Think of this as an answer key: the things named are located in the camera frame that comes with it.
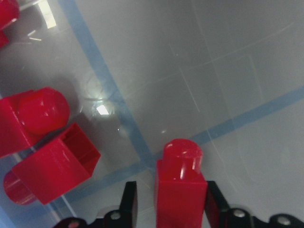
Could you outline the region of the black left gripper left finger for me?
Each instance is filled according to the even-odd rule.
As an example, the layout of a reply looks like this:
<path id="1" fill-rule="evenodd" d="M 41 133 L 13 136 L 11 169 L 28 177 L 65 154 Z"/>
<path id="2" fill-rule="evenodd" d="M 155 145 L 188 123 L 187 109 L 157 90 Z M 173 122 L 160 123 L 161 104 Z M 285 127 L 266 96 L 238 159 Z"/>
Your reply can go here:
<path id="1" fill-rule="evenodd" d="M 124 228 L 135 228 L 138 215 L 137 182 L 128 181 L 125 184 L 119 211 Z"/>

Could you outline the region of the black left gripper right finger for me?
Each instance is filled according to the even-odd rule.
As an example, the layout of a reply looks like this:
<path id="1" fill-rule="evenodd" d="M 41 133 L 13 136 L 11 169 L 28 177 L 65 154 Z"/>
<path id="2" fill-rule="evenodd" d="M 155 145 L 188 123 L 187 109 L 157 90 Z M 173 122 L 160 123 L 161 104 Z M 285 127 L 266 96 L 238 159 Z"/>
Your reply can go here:
<path id="1" fill-rule="evenodd" d="M 208 189 L 205 214 L 211 228 L 227 227 L 227 212 L 230 206 L 215 181 L 207 181 Z"/>

